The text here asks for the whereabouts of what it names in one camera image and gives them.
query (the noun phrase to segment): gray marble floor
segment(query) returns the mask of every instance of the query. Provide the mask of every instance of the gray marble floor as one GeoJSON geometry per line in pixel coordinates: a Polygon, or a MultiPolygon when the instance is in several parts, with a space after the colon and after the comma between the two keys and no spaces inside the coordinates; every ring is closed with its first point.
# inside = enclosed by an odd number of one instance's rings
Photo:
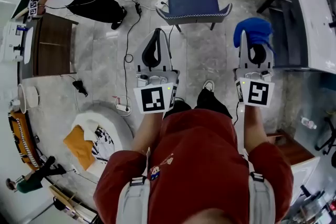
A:
{"type": "MultiPolygon", "coordinates": [[[[125,76],[123,57],[126,51],[126,34],[138,15],[131,2],[118,0],[128,10],[124,23],[117,31],[109,24],[94,22],[89,19],[72,15],[66,9],[49,10],[48,12],[79,22],[74,31],[74,47],[72,64],[77,74],[75,79],[83,80],[89,95],[75,94],[69,76],[55,76],[27,79],[23,83],[34,85],[40,94],[40,107],[30,110],[29,116],[33,131],[40,137],[39,147],[47,155],[54,155],[59,163],[70,170],[70,162],[80,167],[62,140],[71,131],[71,124],[77,113],[96,102],[104,102],[113,108],[115,95],[125,95],[125,76]]],[[[154,8],[157,0],[139,0],[141,5],[154,8]]],[[[233,46],[233,33],[238,22],[243,19],[258,16],[256,8],[262,0],[219,0],[220,7],[233,3],[231,14],[223,23],[217,24],[210,31],[209,24],[182,25],[182,33],[173,29],[171,34],[172,62],[175,69],[180,70],[180,85],[177,95],[183,97],[191,106],[196,104],[197,96],[205,80],[213,79],[216,83],[216,97],[227,105],[235,120],[237,104],[236,87],[233,69],[238,67],[238,49],[233,46]]],[[[143,7],[141,21],[134,27],[129,36],[129,53],[134,53],[138,44],[157,27],[169,33],[169,27],[156,11],[143,7]]],[[[135,71],[133,64],[126,64],[127,87],[133,104],[133,111],[124,119],[134,132],[142,115],[135,104],[133,88],[135,87],[135,71]]],[[[268,132],[277,128],[282,118],[284,94],[284,76],[281,71],[275,71],[276,88],[273,105],[263,109],[263,119],[268,132]]],[[[242,135],[242,128],[237,130],[242,135]]],[[[96,182],[98,179],[81,171],[81,175],[96,182]]],[[[67,175],[54,178],[63,186],[95,208],[92,194],[95,184],[70,172],[67,175]]]]}

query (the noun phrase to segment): orange cushion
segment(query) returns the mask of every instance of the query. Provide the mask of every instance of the orange cushion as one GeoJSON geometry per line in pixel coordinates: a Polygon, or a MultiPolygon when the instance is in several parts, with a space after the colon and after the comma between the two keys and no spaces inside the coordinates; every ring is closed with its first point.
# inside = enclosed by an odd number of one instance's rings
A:
{"type": "Polygon", "coordinates": [[[96,159],[91,152],[93,142],[84,140],[84,131],[80,126],[77,125],[73,128],[71,133],[63,140],[63,143],[77,157],[84,170],[87,170],[95,162],[96,159]]]}

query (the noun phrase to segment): plastic bottle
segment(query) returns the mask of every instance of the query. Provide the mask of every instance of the plastic bottle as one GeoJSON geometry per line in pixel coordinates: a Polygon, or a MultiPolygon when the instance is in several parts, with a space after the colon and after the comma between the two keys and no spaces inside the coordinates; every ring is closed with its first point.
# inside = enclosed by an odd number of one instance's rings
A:
{"type": "Polygon", "coordinates": [[[314,123],[314,121],[311,121],[310,119],[305,118],[305,117],[302,117],[302,118],[301,118],[301,123],[302,123],[305,127],[309,128],[309,129],[316,129],[316,128],[317,128],[317,126],[316,126],[316,124],[314,123]]]}

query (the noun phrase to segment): patterned cloth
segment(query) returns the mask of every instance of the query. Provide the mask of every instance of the patterned cloth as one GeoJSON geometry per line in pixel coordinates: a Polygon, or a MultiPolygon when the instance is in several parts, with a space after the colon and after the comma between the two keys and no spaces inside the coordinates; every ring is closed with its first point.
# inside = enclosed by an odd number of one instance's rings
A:
{"type": "Polygon", "coordinates": [[[95,131],[98,140],[93,143],[92,154],[96,160],[106,164],[114,153],[114,143],[109,134],[101,127],[95,131]]]}

